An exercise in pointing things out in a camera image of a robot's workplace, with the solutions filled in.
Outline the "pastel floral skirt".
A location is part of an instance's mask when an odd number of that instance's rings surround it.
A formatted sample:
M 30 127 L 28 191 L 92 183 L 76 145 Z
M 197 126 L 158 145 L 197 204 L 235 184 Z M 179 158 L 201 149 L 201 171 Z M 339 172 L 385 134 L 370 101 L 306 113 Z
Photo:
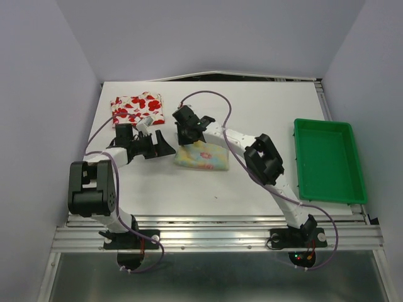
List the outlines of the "pastel floral skirt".
M 229 151 L 218 145 L 197 141 L 179 146 L 174 157 L 176 165 L 203 170 L 229 170 Z

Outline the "red poppy print skirt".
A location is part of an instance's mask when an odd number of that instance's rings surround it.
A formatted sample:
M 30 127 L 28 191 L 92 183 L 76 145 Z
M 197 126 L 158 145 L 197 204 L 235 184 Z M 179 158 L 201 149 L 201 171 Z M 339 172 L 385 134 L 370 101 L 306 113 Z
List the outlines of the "red poppy print skirt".
M 112 127 L 130 123 L 133 126 L 147 117 L 151 117 L 152 125 L 165 123 L 163 99 L 158 93 L 143 92 L 137 96 L 117 96 L 110 101 L 113 116 Z

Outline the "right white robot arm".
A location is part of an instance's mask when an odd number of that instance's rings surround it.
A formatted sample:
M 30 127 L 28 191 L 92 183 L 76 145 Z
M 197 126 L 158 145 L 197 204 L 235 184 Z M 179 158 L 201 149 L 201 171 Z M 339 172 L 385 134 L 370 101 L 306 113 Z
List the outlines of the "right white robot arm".
M 284 214 L 291 241 L 305 245 L 312 239 L 317 222 L 290 187 L 284 175 L 283 159 L 268 135 L 256 137 L 231 130 L 212 117 L 198 117 L 187 105 L 178 108 L 173 118 L 180 145 L 201 140 L 230 151 L 252 180 L 272 195 Z

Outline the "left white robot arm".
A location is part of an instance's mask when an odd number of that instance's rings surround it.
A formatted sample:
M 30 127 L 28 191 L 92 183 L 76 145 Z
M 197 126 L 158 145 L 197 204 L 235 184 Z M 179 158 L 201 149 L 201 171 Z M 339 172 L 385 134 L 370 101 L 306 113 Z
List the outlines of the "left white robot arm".
M 113 145 L 92 151 L 92 159 L 73 162 L 69 172 L 69 212 L 101 223 L 127 248 L 140 242 L 140 232 L 135 217 L 120 209 L 118 169 L 136 156 L 154 159 L 176 153 L 160 130 L 151 134 L 146 129 L 134 135 L 132 125 L 116 126 Z

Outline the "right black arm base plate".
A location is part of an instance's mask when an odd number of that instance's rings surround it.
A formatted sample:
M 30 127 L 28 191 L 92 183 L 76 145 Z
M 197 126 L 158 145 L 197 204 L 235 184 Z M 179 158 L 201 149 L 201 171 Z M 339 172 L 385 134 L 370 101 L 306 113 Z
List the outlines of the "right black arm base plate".
M 308 235 L 294 228 L 272 228 L 266 246 L 273 250 L 324 248 L 327 247 L 327 238 L 323 228 L 315 228 Z

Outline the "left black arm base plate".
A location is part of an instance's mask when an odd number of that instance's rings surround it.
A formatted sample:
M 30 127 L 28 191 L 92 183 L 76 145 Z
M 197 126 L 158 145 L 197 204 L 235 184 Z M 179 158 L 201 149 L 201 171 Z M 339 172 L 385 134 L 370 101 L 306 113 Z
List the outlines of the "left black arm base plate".
M 143 239 L 131 232 L 111 233 L 107 231 L 98 232 L 103 238 L 103 248 L 105 250 L 158 250 L 159 246 L 156 243 Z

